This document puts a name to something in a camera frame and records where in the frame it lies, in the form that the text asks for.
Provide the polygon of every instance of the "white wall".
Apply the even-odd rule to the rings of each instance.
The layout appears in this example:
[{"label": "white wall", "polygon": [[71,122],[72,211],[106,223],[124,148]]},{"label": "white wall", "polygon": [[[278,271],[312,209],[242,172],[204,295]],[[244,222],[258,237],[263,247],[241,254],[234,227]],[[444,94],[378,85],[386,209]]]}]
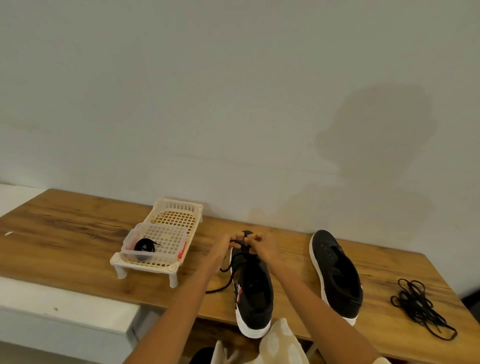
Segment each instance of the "white wall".
[{"label": "white wall", "polygon": [[3,1],[0,181],[420,251],[467,293],[479,19],[476,0]]}]

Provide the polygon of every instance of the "human hand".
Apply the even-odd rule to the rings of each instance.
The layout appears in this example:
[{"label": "human hand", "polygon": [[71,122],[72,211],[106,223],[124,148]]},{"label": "human hand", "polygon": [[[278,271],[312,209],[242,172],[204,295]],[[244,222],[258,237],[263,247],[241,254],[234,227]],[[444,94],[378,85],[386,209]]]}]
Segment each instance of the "human hand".
[{"label": "human hand", "polygon": [[272,234],[251,234],[244,241],[251,245],[250,253],[258,254],[268,265],[281,261],[280,250]]},{"label": "human hand", "polygon": [[206,262],[212,267],[212,274],[215,274],[220,269],[222,261],[230,247],[240,248],[240,244],[235,241],[242,240],[244,236],[245,234],[242,231],[217,235],[206,257]]}]

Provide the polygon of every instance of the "wood grain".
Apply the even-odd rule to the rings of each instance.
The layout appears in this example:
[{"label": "wood grain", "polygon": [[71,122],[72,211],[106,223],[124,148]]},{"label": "wood grain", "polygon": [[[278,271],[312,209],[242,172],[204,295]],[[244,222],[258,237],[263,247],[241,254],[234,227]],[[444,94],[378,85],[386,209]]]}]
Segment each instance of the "wood grain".
[{"label": "wood grain", "polygon": [[[172,302],[168,276],[129,270],[118,279],[109,264],[128,231],[143,221],[151,206],[101,197],[47,190],[0,218],[0,275],[114,300],[166,308]],[[316,294],[320,282],[308,254],[310,236],[303,233],[204,217],[197,229],[179,284],[195,271],[221,231],[271,231],[283,259]],[[364,289],[364,302],[356,328],[384,355],[427,363],[478,363],[480,325],[437,270],[422,254],[374,245],[339,241],[356,265]],[[458,338],[444,342],[411,322],[390,296],[399,290],[399,278],[418,279],[427,297]],[[212,278],[209,289],[222,286],[228,273]],[[285,317],[295,335],[310,335],[272,277],[275,318]],[[199,317],[235,324],[232,291],[207,295]]]}]

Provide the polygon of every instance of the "shoelace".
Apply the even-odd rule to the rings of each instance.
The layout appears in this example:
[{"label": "shoelace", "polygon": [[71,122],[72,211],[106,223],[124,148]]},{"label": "shoelace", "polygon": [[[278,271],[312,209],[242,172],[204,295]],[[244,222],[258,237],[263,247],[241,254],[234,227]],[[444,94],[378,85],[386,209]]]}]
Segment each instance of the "shoelace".
[{"label": "shoelace", "polygon": [[[407,284],[408,289],[402,286],[403,281]],[[439,339],[451,341],[458,335],[457,330],[449,326],[447,321],[433,309],[433,303],[425,297],[425,285],[422,282],[418,280],[410,282],[401,278],[398,280],[398,285],[402,290],[398,297],[390,297],[390,303],[393,306],[400,307],[412,321],[425,326],[432,335]],[[449,338],[445,338],[433,332],[429,325],[435,326],[440,334],[442,334],[440,328],[447,328],[453,331],[453,334]]]},{"label": "shoelace", "polygon": [[256,263],[259,261],[259,258],[258,258],[258,255],[255,255],[255,254],[250,254],[248,251],[244,251],[244,252],[240,252],[240,253],[236,253],[234,256],[232,256],[232,259],[230,261],[230,264],[228,266],[227,269],[222,269],[220,268],[220,271],[225,273],[227,271],[230,270],[230,268],[232,267],[232,264],[233,262],[235,261],[235,258],[237,256],[243,256],[245,257],[245,262],[242,262],[240,264],[237,264],[233,269],[232,269],[232,274],[230,274],[230,279],[228,280],[228,283],[221,287],[221,288],[217,288],[216,290],[211,290],[211,291],[206,291],[205,293],[209,294],[209,293],[217,293],[217,292],[220,292],[220,291],[223,291],[225,288],[227,288],[230,284],[232,284],[232,281],[233,281],[233,276],[235,275],[235,273],[243,266],[247,265],[247,264],[251,264],[251,263]]}]

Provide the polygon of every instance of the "beige patterned cloth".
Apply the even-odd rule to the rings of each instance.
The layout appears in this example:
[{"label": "beige patterned cloth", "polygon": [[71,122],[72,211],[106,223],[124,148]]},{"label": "beige patterned cloth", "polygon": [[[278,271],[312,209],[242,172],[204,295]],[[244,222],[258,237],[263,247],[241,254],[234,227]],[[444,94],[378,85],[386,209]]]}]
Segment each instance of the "beige patterned cloth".
[{"label": "beige patterned cloth", "polygon": [[[238,363],[236,355],[227,359],[227,350],[217,341],[211,364]],[[385,358],[378,358],[373,364],[389,364]],[[276,321],[260,342],[260,354],[247,364],[308,364],[307,356],[295,335],[288,327],[287,320]]]}]

